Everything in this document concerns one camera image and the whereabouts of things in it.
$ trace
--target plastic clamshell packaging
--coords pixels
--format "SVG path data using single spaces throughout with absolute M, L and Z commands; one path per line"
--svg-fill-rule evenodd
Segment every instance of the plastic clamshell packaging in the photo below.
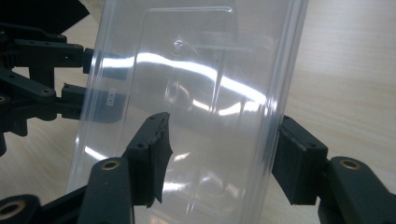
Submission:
M 163 203 L 136 223 L 258 223 L 306 4 L 106 1 L 67 190 L 166 111 Z

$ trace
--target beige table surface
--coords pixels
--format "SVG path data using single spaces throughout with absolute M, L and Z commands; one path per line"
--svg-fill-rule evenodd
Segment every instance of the beige table surface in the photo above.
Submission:
M 93 48 L 91 17 L 66 31 Z M 25 73 L 25 69 L 16 71 Z M 80 69 L 57 69 L 56 88 L 85 85 Z M 364 161 L 396 192 L 396 1 L 311 1 L 286 114 L 330 149 L 329 158 Z M 29 135 L 7 133 L 0 198 L 30 193 L 50 202 L 64 194 L 78 122 L 31 119 Z M 315 206 L 291 206 L 273 177 L 262 223 L 318 223 Z

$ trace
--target transparent plastic tray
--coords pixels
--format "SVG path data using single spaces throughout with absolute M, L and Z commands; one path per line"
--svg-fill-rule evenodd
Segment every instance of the transparent plastic tray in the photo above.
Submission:
M 169 112 L 163 203 L 136 223 L 258 223 L 305 0 L 106 1 L 67 190 Z

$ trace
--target molded plastic recess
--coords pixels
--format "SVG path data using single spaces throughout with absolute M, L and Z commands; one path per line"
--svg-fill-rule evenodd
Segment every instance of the molded plastic recess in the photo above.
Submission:
M 166 111 L 163 203 L 136 223 L 258 223 L 306 4 L 106 1 L 67 190 Z

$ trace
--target clear plastic container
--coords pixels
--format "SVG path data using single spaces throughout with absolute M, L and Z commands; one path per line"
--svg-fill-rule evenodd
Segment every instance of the clear plastic container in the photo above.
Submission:
M 163 203 L 136 223 L 258 223 L 305 0 L 112 0 L 100 25 L 68 181 L 169 112 Z

